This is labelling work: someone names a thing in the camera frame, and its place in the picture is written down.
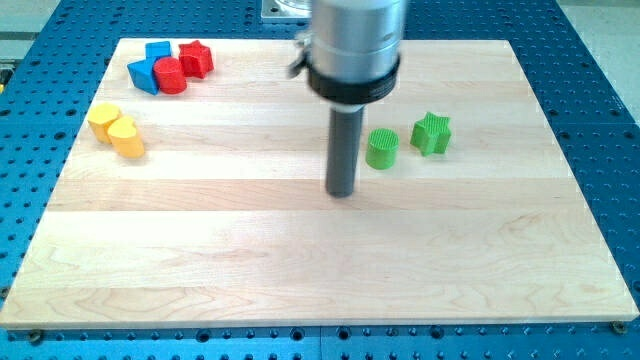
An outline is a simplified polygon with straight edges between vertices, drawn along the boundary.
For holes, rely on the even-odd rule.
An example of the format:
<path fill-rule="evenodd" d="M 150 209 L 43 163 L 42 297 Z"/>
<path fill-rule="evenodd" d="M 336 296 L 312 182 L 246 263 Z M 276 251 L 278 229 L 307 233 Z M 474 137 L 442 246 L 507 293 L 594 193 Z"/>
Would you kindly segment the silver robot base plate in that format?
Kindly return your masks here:
<path fill-rule="evenodd" d="M 260 14 L 264 22 L 307 20 L 311 0 L 262 0 Z"/>

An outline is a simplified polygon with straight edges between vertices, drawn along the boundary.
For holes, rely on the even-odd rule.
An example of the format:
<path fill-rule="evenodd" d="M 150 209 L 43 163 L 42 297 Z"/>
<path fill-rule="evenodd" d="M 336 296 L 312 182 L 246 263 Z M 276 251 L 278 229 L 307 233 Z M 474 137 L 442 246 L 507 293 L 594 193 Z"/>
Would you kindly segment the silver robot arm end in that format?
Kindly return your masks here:
<path fill-rule="evenodd" d="M 290 78 L 305 70 L 313 91 L 341 114 L 361 112 L 395 86 L 406 0 L 314 0 Z"/>

